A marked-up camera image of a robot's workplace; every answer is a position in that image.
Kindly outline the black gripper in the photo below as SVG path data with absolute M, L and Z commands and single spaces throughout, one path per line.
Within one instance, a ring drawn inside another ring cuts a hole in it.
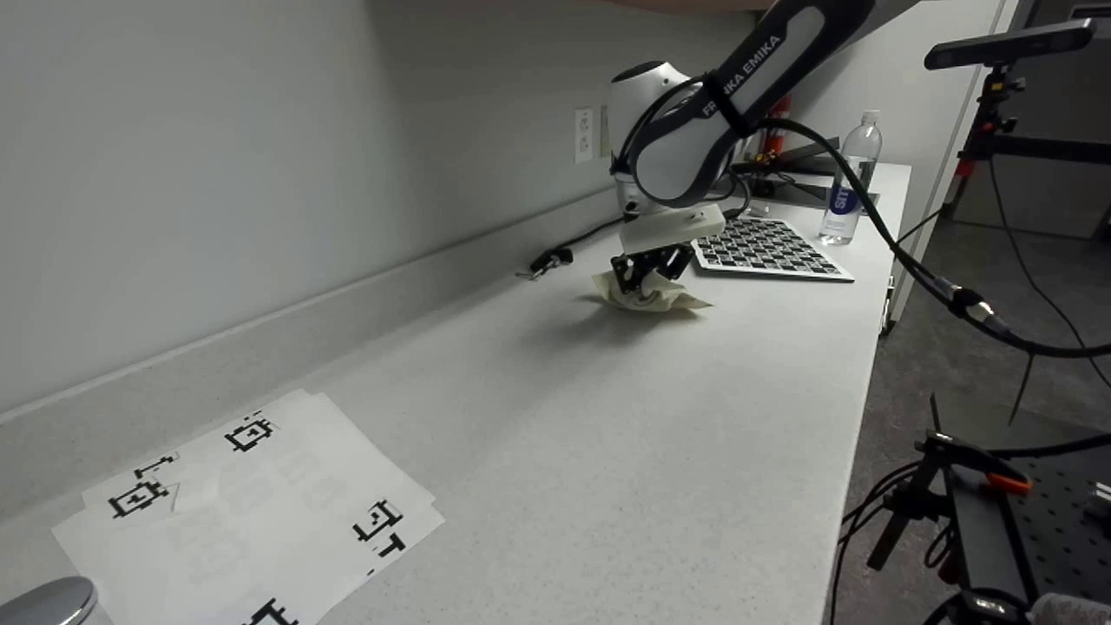
M 714 202 L 694 210 L 658 210 L 636 215 L 617 228 L 620 254 L 612 260 L 620 292 L 638 292 L 650 276 L 680 279 L 689 265 L 689 245 L 718 237 L 726 215 Z

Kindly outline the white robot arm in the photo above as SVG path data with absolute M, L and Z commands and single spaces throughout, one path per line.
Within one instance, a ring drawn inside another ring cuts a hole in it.
M 718 189 L 732 151 L 832 53 L 911 0 L 775 0 L 711 70 L 638 63 L 612 79 L 612 174 L 645 205 L 620 227 L 612 284 L 645 297 L 674 284 L 702 237 L 726 228 Z

